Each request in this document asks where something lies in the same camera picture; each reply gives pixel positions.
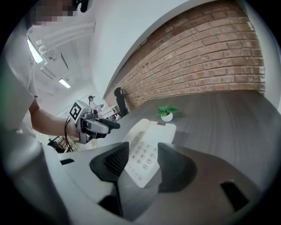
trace potted plant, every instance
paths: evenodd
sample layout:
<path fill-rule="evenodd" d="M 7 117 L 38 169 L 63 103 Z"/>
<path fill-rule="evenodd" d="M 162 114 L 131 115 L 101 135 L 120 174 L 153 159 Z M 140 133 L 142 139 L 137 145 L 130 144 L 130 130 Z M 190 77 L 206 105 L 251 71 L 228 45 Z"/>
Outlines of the potted plant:
<path fill-rule="evenodd" d="M 160 106 L 158 108 L 158 115 L 161 116 L 161 119 L 165 122 L 169 122 L 173 118 L 173 114 L 179 113 L 180 111 L 175 106 Z"/>

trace white flower pot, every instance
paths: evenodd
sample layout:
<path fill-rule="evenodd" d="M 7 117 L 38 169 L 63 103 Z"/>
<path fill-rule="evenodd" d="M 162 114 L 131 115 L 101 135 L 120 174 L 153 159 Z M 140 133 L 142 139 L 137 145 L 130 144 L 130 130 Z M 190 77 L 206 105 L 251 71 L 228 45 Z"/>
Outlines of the white flower pot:
<path fill-rule="evenodd" d="M 173 114 L 170 112 L 169 115 L 167 116 L 161 116 L 161 119 L 164 121 L 164 122 L 170 122 L 173 118 Z"/>

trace green plant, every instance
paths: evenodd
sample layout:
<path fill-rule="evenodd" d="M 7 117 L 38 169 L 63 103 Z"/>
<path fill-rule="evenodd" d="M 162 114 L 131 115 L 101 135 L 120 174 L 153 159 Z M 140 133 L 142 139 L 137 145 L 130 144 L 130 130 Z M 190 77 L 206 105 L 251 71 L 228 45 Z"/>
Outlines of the green plant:
<path fill-rule="evenodd" d="M 167 116 L 169 115 L 170 113 L 172 114 L 175 114 L 175 113 L 179 113 L 180 111 L 178 110 L 177 107 L 175 106 L 171 106 L 171 105 L 168 105 L 168 106 L 160 106 L 158 108 L 158 113 L 157 115 L 158 116 Z"/>

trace desk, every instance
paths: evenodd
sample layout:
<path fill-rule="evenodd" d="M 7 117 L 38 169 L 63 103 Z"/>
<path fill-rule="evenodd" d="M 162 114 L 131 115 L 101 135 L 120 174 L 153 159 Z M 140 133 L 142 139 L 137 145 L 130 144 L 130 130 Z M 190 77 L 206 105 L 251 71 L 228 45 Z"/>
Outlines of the desk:
<path fill-rule="evenodd" d="M 160 122 L 161 118 L 156 116 L 160 105 L 174 105 L 181 111 L 170 122 L 177 126 L 173 144 L 226 160 L 261 190 L 270 185 L 280 165 L 281 115 L 256 91 L 190 94 L 147 101 L 120 119 L 120 129 L 99 139 L 98 146 L 121 142 L 143 118 Z M 124 185 L 136 189 L 134 182 L 125 176 L 124 171 L 120 177 Z M 144 191 L 147 198 L 155 198 L 157 187 Z M 136 207 L 126 204 L 123 207 L 127 209 Z M 135 218 L 129 213 L 125 216 Z"/>

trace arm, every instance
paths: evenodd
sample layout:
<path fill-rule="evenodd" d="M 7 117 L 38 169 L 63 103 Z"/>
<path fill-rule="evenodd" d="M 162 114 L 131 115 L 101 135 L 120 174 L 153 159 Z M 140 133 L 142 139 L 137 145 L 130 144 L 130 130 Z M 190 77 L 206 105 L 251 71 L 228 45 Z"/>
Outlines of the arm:
<path fill-rule="evenodd" d="M 65 122 L 66 119 L 53 116 L 43 109 L 40 109 L 37 100 L 34 99 L 30 108 L 31 122 L 34 130 L 53 136 L 64 136 L 65 135 Z M 66 128 L 67 135 L 79 137 L 76 131 L 75 124 L 71 120 Z"/>

